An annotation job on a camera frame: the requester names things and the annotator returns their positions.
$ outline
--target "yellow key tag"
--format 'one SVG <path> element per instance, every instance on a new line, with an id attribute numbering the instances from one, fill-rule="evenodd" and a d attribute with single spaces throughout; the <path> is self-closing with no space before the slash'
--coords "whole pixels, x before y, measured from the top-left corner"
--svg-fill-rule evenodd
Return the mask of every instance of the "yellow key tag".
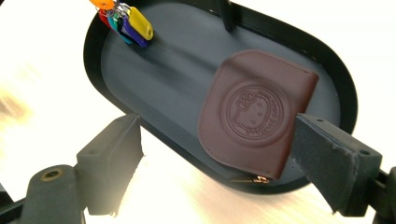
<path id="1" fill-rule="evenodd" d="M 94 6 L 99 7 L 103 10 L 110 10 L 112 9 L 115 4 L 113 0 L 90 0 Z"/>
<path id="2" fill-rule="evenodd" d="M 134 27 L 143 38 L 150 40 L 154 36 L 151 24 L 137 8 L 131 7 L 128 11 L 128 16 L 131 26 Z"/>

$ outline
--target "circular emblem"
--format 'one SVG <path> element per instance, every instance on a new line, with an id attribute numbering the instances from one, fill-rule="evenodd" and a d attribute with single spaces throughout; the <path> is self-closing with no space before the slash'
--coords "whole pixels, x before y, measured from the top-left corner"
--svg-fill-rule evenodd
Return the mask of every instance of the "circular emblem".
<path id="1" fill-rule="evenodd" d="M 286 93 L 265 79 L 233 85 L 225 94 L 220 111 L 225 132 L 235 142 L 249 147 L 273 142 L 290 122 Z"/>

